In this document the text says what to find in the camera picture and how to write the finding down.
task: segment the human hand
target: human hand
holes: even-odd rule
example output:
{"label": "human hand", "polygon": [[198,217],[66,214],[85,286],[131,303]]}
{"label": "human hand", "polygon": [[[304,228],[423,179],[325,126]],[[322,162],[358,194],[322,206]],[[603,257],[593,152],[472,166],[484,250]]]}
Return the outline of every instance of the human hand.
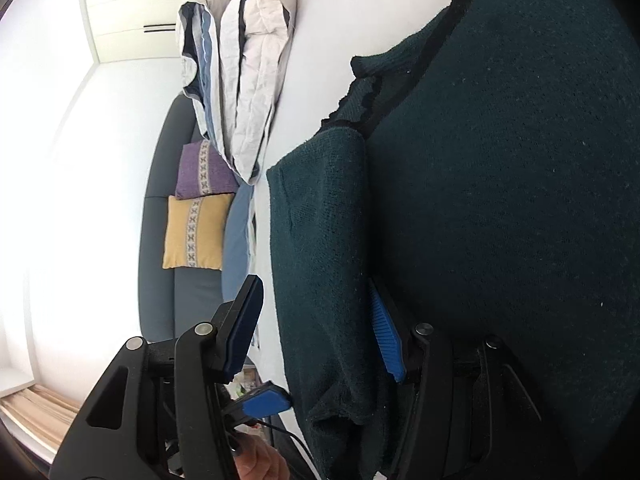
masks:
{"label": "human hand", "polygon": [[259,436],[238,436],[242,453],[234,457],[240,480],[289,480],[289,466],[273,447]]}

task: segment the black cable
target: black cable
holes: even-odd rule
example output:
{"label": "black cable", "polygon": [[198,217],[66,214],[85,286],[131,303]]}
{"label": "black cable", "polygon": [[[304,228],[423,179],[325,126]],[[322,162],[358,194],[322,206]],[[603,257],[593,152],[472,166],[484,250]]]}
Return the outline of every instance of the black cable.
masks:
{"label": "black cable", "polygon": [[311,452],[306,448],[305,443],[304,443],[304,442],[302,442],[302,440],[300,440],[296,434],[293,434],[293,433],[291,433],[290,431],[287,431],[287,430],[283,430],[282,428],[279,428],[279,427],[277,427],[277,426],[274,426],[273,424],[269,424],[268,422],[264,422],[263,420],[258,420],[257,422],[258,422],[258,424],[260,424],[260,425],[262,425],[262,426],[266,426],[267,428],[271,428],[272,430],[279,431],[280,433],[287,434],[287,435],[289,435],[291,438],[294,438],[294,439],[296,440],[296,442],[297,442],[298,444],[300,444],[300,446],[302,447],[302,449],[304,449],[304,450],[305,450],[305,453],[306,453],[306,455],[309,457],[309,460],[311,460],[311,463],[313,464],[313,466],[314,466],[314,467],[316,467],[316,463],[314,462],[314,459],[313,459],[313,457],[311,456]]}

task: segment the pillow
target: pillow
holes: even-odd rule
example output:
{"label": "pillow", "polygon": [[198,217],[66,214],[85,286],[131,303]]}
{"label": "pillow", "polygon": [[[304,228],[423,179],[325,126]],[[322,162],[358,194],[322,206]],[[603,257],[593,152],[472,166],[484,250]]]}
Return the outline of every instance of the pillow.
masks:
{"label": "pillow", "polygon": [[231,0],[220,22],[227,160],[250,184],[284,81],[295,14],[296,0]]}
{"label": "pillow", "polygon": [[169,197],[163,269],[222,268],[222,240],[233,194],[178,200]]}
{"label": "pillow", "polygon": [[238,181],[233,171],[213,149],[209,140],[199,140],[182,147],[178,183],[175,186],[178,200],[235,193],[236,190]]}
{"label": "pillow", "polygon": [[178,11],[176,35],[182,59],[184,94],[193,101],[203,136],[208,132],[219,153],[224,153],[218,31],[230,0],[184,0]]}
{"label": "pillow", "polygon": [[225,242],[222,249],[222,261],[225,263],[222,271],[223,301],[232,301],[236,298],[249,273],[250,256],[247,229],[253,194],[254,186],[243,182],[226,218]]}

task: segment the white wall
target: white wall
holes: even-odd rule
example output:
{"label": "white wall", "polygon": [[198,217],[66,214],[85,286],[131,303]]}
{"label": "white wall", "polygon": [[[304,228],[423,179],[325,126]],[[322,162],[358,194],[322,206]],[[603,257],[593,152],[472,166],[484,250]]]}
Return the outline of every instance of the white wall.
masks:
{"label": "white wall", "polygon": [[79,0],[14,0],[0,20],[0,310],[10,365],[27,374],[26,263],[50,191],[42,163],[93,62]]}
{"label": "white wall", "polygon": [[140,334],[138,246],[148,170],[181,89],[179,59],[101,64],[79,95],[38,197],[31,315],[42,383],[83,400]]}

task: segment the beige fabric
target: beige fabric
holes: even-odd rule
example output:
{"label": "beige fabric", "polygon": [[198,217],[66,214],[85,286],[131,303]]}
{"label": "beige fabric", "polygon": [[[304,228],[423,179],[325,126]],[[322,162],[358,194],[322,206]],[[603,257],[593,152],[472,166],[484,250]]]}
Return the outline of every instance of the beige fabric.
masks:
{"label": "beige fabric", "polygon": [[222,269],[222,243],[233,193],[192,200],[169,197],[163,269]]}
{"label": "beige fabric", "polygon": [[79,409],[78,403],[39,385],[0,399],[0,410],[53,452]]}

